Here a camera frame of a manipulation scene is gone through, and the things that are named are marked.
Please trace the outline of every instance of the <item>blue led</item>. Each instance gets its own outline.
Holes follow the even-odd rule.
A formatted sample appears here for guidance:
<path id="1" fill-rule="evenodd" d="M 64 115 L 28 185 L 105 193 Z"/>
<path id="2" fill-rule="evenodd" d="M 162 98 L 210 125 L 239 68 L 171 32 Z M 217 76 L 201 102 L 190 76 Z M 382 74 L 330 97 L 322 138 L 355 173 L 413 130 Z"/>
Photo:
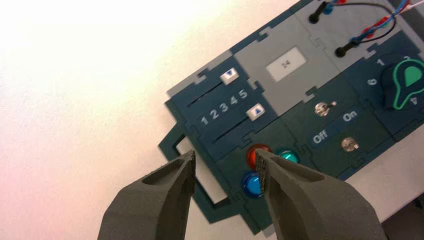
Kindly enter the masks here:
<path id="1" fill-rule="evenodd" d="M 327 4 L 327 6 L 324 8 L 323 13 L 326 15 L 329 15 L 333 12 L 333 4 L 329 3 Z"/>
<path id="2" fill-rule="evenodd" d="M 244 193 L 249 197 L 260 198 L 263 195 L 259 176 L 255 171 L 248 172 L 244 176 L 242 184 Z"/>

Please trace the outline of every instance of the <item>gray panel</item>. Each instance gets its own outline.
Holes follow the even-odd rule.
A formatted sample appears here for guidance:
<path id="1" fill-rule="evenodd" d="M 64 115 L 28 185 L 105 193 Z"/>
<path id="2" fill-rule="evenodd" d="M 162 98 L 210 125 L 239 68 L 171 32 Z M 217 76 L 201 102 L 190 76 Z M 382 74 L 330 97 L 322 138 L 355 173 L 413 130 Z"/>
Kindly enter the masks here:
<path id="1" fill-rule="evenodd" d="M 416 10 L 421 14 L 421 15 L 423 15 L 424 16 L 424 4 L 421 4 L 421 5 L 419 5 L 419 6 L 417 6 L 416 7 Z"/>
<path id="2" fill-rule="evenodd" d="M 267 228 L 262 230 L 263 235 L 265 235 L 266 238 L 271 237 L 276 232 L 276 229 L 273 224 L 269 225 Z"/>
<path id="3" fill-rule="evenodd" d="M 213 60 L 208 62 L 206 65 L 199 68 L 199 70 L 192 73 L 190 76 L 186 77 L 184 80 L 177 83 L 175 86 L 173 86 L 171 89 L 169 89 L 166 93 L 171 98 L 175 94 L 177 94 L 179 91 L 185 89 L 188 85 L 195 83 L 198 84 L 201 81 L 204 80 L 204 77 L 199 77 L 198 74 L 201 73 L 205 69 L 213 69 L 222 62 L 224 62 L 226 59 L 231 57 L 233 54 L 230 52 L 230 50 L 227 50 L 223 53 L 221 53 L 219 56 L 215 57 Z"/>
<path id="4" fill-rule="evenodd" d="M 266 28 L 263 33 L 268 37 L 252 42 L 234 56 L 249 75 L 248 81 L 260 83 L 263 96 L 277 115 L 307 100 L 306 91 L 321 87 L 339 73 L 324 51 L 309 40 L 310 34 L 295 16 L 274 28 Z M 276 82 L 266 66 L 294 47 L 306 58 L 306 63 Z"/>
<path id="5" fill-rule="evenodd" d="M 363 2 L 363 0 L 349 1 L 349 3 L 355 2 Z M 382 4 L 393 10 L 392 5 L 387 0 L 374 0 L 372 2 Z M 317 9 L 319 4 L 321 4 L 320 1 L 313 1 L 297 11 L 295 16 L 311 34 L 311 41 L 318 41 L 325 46 L 324 51 L 340 71 L 347 69 L 361 58 L 365 57 L 367 59 L 374 55 L 374 51 L 369 52 L 367 50 L 371 45 L 384 43 L 401 29 L 419 49 L 424 49 L 423 41 L 401 16 L 397 16 L 397 26 L 390 34 L 376 41 L 362 43 L 360 46 L 350 50 L 343 58 L 339 58 L 334 54 L 336 48 L 347 44 L 352 37 L 358 36 L 363 29 L 369 27 L 370 24 L 375 23 L 380 18 L 387 16 L 388 13 L 382 8 L 372 6 L 337 6 L 334 7 L 330 15 L 322 14 L 317 24 L 310 24 L 308 17 Z M 378 30 L 375 37 L 384 34 L 387 30 L 388 27 Z"/>

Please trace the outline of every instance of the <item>rotary knob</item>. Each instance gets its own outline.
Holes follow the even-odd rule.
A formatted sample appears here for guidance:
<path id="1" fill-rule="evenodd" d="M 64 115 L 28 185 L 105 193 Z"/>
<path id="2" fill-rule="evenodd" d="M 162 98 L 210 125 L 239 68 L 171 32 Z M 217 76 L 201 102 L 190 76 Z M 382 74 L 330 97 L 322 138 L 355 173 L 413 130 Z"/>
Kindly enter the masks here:
<path id="1" fill-rule="evenodd" d="M 381 73 L 384 106 L 403 109 L 408 102 L 417 105 L 416 96 L 424 92 L 424 62 L 406 59 L 392 64 Z"/>

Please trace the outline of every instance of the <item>control panel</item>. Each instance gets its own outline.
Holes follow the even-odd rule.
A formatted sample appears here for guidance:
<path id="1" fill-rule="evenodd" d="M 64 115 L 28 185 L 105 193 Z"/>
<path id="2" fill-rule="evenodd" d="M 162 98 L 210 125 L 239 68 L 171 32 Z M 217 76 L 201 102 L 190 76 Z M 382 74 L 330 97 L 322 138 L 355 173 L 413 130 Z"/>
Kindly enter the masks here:
<path id="1" fill-rule="evenodd" d="M 171 88 L 176 124 L 159 147 L 172 160 L 187 137 L 226 193 L 213 202 L 196 181 L 208 221 L 272 223 L 256 149 L 345 180 L 422 125 L 416 23 L 407 0 L 301 0 Z"/>

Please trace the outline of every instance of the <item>red led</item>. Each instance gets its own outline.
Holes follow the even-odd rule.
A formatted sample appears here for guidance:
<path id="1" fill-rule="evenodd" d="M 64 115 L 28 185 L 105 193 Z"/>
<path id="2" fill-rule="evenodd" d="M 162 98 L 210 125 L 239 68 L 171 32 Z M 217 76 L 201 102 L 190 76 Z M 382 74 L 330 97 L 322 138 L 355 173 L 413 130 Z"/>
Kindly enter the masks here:
<path id="1" fill-rule="evenodd" d="M 255 171 L 256 171 L 256 149 L 263 149 L 265 151 L 272 152 L 271 148 L 261 143 L 255 144 L 249 147 L 246 153 L 246 162 Z"/>
<path id="2" fill-rule="evenodd" d="M 362 33 L 364 34 L 364 33 L 366 33 L 369 29 L 370 29 L 371 27 L 367 27 L 367 28 L 365 28 L 364 30 L 362 30 Z M 372 38 L 372 37 L 374 37 L 374 33 L 371 33 L 371 34 L 368 34 L 365 38 L 366 39 L 370 39 L 370 38 Z"/>

